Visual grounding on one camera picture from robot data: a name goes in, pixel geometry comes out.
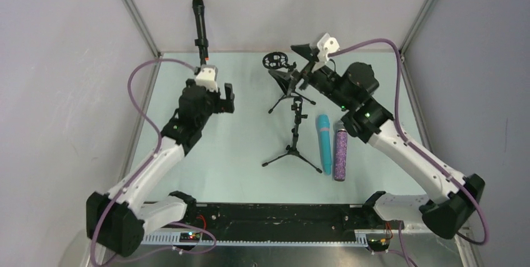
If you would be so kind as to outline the tripod stand with double clamp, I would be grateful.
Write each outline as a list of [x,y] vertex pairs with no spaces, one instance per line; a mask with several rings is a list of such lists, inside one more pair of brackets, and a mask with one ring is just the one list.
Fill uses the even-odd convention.
[[303,98],[300,97],[300,96],[295,96],[293,98],[293,102],[292,102],[292,105],[291,105],[291,110],[294,111],[294,127],[292,128],[291,132],[292,132],[292,141],[291,141],[291,144],[288,144],[286,146],[286,152],[280,156],[278,156],[277,158],[274,158],[270,161],[266,161],[265,163],[263,163],[261,166],[262,167],[266,167],[268,165],[270,165],[271,163],[285,157],[285,156],[288,156],[288,155],[291,155],[291,156],[295,156],[295,157],[298,157],[299,159],[301,159],[302,161],[306,162],[307,164],[309,164],[311,167],[313,167],[318,173],[322,174],[322,169],[318,168],[317,166],[315,166],[314,164],[312,164],[310,161],[308,161],[300,152],[299,150],[297,149],[297,145],[298,145],[298,141],[299,141],[299,126],[300,124],[302,123],[302,120],[304,119],[307,119],[308,118],[308,115],[307,114],[303,114],[302,113],[302,110],[303,110]]

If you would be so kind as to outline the teal blue microphone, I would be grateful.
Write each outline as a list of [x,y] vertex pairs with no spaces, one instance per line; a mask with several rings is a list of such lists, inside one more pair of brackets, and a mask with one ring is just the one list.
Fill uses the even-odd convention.
[[326,175],[331,175],[333,166],[333,157],[331,153],[331,139],[330,139],[330,122],[326,114],[320,114],[316,120],[319,150],[321,155],[321,164],[323,172]]

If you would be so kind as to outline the round base clip mic stand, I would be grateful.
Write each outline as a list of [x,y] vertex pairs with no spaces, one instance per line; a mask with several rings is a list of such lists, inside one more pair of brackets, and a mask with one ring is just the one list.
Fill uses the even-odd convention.
[[209,55],[208,55],[209,41],[208,41],[208,39],[204,38],[204,37],[197,38],[194,42],[195,42],[195,46],[199,50],[199,58],[200,58],[201,65],[207,64],[207,60],[209,59]]

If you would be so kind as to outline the black microphone orange end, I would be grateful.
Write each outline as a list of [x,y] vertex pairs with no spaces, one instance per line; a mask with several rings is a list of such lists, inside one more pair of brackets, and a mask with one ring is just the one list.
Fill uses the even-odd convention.
[[205,22],[205,5],[203,0],[192,0],[192,9],[196,23],[197,38],[207,38]]

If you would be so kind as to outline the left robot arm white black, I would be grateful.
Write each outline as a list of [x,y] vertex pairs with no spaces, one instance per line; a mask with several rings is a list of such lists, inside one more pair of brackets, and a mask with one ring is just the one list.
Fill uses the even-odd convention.
[[226,98],[193,79],[179,98],[173,117],[157,130],[155,148],[120,183],[107,193],[94,192],[86,201],[86,233],[91,244],[100,244],[117,255],[132,255],[145,236],[182,220],[193,198],[170,193],[162,201],[146,204],[158,182],[192,150],[212,114],[233,113],[233,86],[224,85]]

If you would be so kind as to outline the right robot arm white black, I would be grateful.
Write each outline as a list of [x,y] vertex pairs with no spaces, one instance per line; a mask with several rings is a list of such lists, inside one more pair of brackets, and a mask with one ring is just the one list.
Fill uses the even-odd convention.
[[262,59],[268,73],[286,91],[313,87],[344,112],[341,121],[350,136],[385,154],[424,190],[422,195],[393,196],[374,193],[367,205],[384,221],[422,223],[444,239],[460,235],[472,214],[483,216],[479,202],[485,182],[477,174],[466,176],[417,143],[401,126],[397,112],[376,101],[379,87],[373,67],[350,64],[339,74],[329,67],[340,53],[336,46],[293,45],[306,65],[297,70],[285,53],[272,52]]

